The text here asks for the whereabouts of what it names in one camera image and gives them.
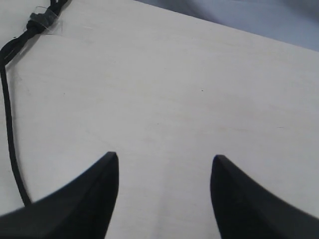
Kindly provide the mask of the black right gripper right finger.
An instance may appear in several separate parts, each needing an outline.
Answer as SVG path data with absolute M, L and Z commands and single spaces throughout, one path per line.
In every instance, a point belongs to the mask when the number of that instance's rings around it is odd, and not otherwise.
M 210 194 L 223 239 L 317 239 L 319 220 L 278 198 L 224 155 L 212 162 Z

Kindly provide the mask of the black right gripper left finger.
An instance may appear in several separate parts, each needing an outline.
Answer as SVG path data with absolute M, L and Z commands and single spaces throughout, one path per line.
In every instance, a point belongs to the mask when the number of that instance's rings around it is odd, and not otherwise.
M 103 239 L 119 190 L 119 160 L 106 153 L 69 184 L 0 218 L 2 239 Z

